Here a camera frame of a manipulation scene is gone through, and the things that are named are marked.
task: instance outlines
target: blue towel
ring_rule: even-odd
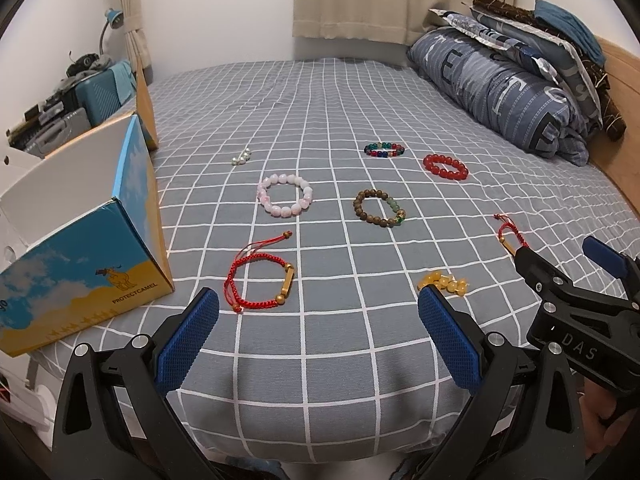
[[[533,11],[533,15],[537,20],[544,20],[552,27],[564,32],[569,38],[574,40],[574,43],[578,45],[594,63],[604,66],[606,58],[602,53],[602,48],[598,40],[596,40],[593,33],[589,30],[589,27],[581,22],[574,14],[568,10],[564,10],[562,7],[550,4],[545,0],[536,0],[536,9]]]
[[[118,100],[120,105],[123,105],[136,92],[136,78],[133,77],[131,63],[129,61],[119,61],[109,67],[109,70],[113,72],[116,90],[118,91]]]

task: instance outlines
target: bed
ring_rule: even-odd
[[[220,319],[168,396],[206,450],[328,462],[436,446],[467,394],[418,319],[417,283],[436,269],[466,278],[469,292],[452,305],[517,345],[526,343],[539,305],[496,239],[496,212],[509,214],[532,248],[578,286],[623,293],[582,255],[586,235],[640,253],[640,222],[600,170],[522,152],[409,68],[351,59],[238,63],[175,75],[150,90],[176,291],[34,356],[61,378],[79,342],[119,348],[153,333],[201,287],[213,288]],[[364,146],[376,141],[401,142],[406,153],[366,156]],[[245,146],[252,158],[232,166]],[[425,172],[422,158],[433,152],[462,160],[469,178]],[[309,209],[289,219],[265,213],[255,184],[272,173],[311,182]],[[385,230],[355,217],[353,199],[371,187],[407,211],[402,225]],[[274,201],[295,198],[291,186],[270,192]],[[233,256],[249,240],[284,230],[294,235],[268,252],[296,266],[289,299],[239,316],[222,296]],[[282,270],[250,264],[236,283],[251,300],[271,298]],[[118,396],[131,415],[126,395]]]

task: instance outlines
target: wooden bead bracelet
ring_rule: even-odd
[[[396,216],[394,218],[380,218],[379,216],[373,216],[363,211],[362,202],[365,198],[369,197],[376,197],[385,200],[392,211],[396,213]],[[369,224],[379,225],[380,227],[393,227],[395,225],[400,225],[406,218],[406,212],[404,209],[400,209],[398,203],[381,189],[365,189],[364,191],[359,192],[358,196],[353,201],[353,209],[356,211],[356,215],[360,220],[368,222]]]
[[[283,305],[287,296],[289,295],[289,290],[291,289],[291,283],[293,282],[293,276],[296,273],[296,269],[294,266],[282,258],[277,256],[273,256],[273,254],[269,253],[259,253],[257,252],[265,245],[274,244],[281,240],[286,240],[287,238],[291,238],[292,232],[286,231],[280,236],[275,238],[270,238],[269,240],[263,240],[261,242],[251,242],[238,251],[238,254],[234,257],[233,262],[231,263],[231,268],[229,269],[229,273],[226,276],[224,291],[225,291],[225,299],[226,302],[231,306],[232,310],[236,313],[242,312],[242,308],[272,308],[274,306]],[[257,244],[258,246],[249,251],[245,256],[240,257],[245,250],[247,250],[252,245]],[[244,264],[252,261],[252,260],[269,260],[270,262],[274,262],[280,264],[284,267],[285,277],[284,282],[282,283],[282,288],[280,289],[280,293],[276,295],[275,298],[269,301],[247,301],[240,296],[238,293],[238,289],[236,288],[236,284],[234,283],[234,277],[236,275],[236,270],[238,267],[243,266]]]

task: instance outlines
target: red bead bracelet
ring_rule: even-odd
[[[469,170],[466,166],[456,158],[451,158],[450,156],[432,153],[431,155],[427,155],[422,160],[422,163],[427,171],[431,171],[434,175],[439,175],[442,178],[448,178],[449,180],[465,180],[469,175]],[[447,164],[456,168],[457,171],[449,171],[446,168],[436,166],[436,164]]]
[[[226,302],[231,306],[234,312],[237,312],[237,313],[242,312],[243,307],[252,308],[252,309],[272,308],[274,306],[283,305],[285,303],[285,300],[289,295],[289,289],[291,288],[291,283],[293,281],[293,276],[296,272],[296,269],[293,267],[293,265],[291,265],[290,263],[287,263],[282,258],[273,256],[273,254],[259,253],[257,251],[263,248],[265,245],[274,244],[281,240],[286,240],[287,238],[290,238],[291,235],[292,235],[291,231],[286,231],[285,233],[275,238],[270,238],[269,240],[263,240],[261,242],[252,242],[250,244],[247,244],[244,246],[244,248],[238,251],[238,254],[236,254],[236,256],[234,257],[233,263],[231,263],[231,268],[229,269],[229,274],[226,276],[225,285],[223,287],[225,291]],[[255,249],[251,250],[245,256],[240,257],[240,255],[244,253],[245,250],[247,250],[249,247],[255,244],[258,245]],[[280,293],[277,294],[273,300],[247,301],[244,298],[242,298],[238,293],[238,289],[236,288],[236,284],[234,283],[236,270],[238,270],[238,267],[241,267],[252,260],[269,260],[270,262],[280,264],[281,266],[284,267],[285,278],[284,278],[284,282],[282,283],[282,289],[280,290]]]

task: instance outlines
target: wooden bed frame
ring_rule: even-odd
[[[626,132],[618,142],[597,134],[589,145],[590,161],[616,185],[640,219],[640,58],[610,41],[598,41],[607,56],[610,95],[626,121]]]

